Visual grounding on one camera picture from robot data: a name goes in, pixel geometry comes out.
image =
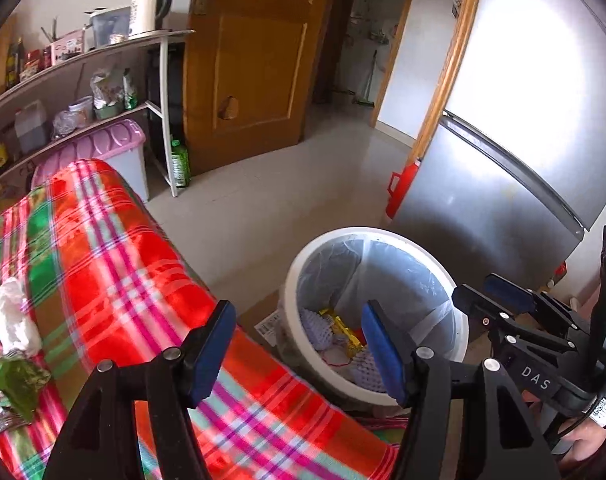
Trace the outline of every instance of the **white electric kettle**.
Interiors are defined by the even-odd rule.
[[[129,38],[163,27],[172,0],[132,0],[129,11]]]

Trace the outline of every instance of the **floor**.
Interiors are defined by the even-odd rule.
[[[379,226],[409,148],[366,123],[371,108],[315,105],[305,140],[192,178],[177,198],[148,171],[147,208],[212,293],[238,313],[277,290],[311,240]]]

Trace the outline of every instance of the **plastic liner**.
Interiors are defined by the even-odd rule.
[[[344,239],[323,247],[301,271],[299,309],[317,312],[330,306],[358,329],[368,300],[379,301],[417,344],[451,357],[456,342],[451,299],[436,276],[408,252],[379,240]]]

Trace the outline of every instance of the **pink storage bin lid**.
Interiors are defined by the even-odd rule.
[[[108,160],[119,153],[129,152],[144,142],[143,130],[131,119],[123,119],[80,139],[70,140],[36,167],[32,177],[32,189],[40,186],[59,170],[67,168],[75,160]]]

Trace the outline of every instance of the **silver refrigerator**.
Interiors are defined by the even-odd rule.
[[[390,225],[457,283],[547,283],[606,203],[606,34],[581,0],[480,0]]]

